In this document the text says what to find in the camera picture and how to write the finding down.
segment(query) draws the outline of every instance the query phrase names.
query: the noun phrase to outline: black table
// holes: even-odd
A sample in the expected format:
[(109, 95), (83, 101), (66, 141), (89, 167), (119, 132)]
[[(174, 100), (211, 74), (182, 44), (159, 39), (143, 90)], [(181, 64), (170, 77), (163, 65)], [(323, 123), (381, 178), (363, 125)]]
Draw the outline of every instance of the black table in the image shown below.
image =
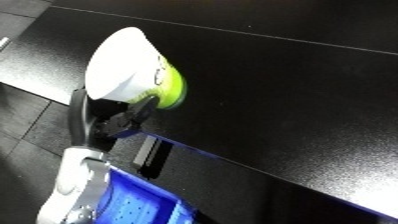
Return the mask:
[[(372, 4), (364, 5), (390, 12), (384, 25), (396, 22), (395, 4), (386, 11)], [(322, 43), (316, 35), (251, 32), (245, 24), (256, 13), (213, 27), (206, 14), (191, 21), (187, 13), (187, 25), (107, 13), (50, 8), (2, 53), (0, 81), (67, 103), (97, 46), (118, 29), (139, 27), (189, 83), (185, 103), (158, 111), (146, 132), (398, 218), (396, 29), (375, 25), (380, 38), (365, 30), (356, 42), (348, 24), (335, 42)]]

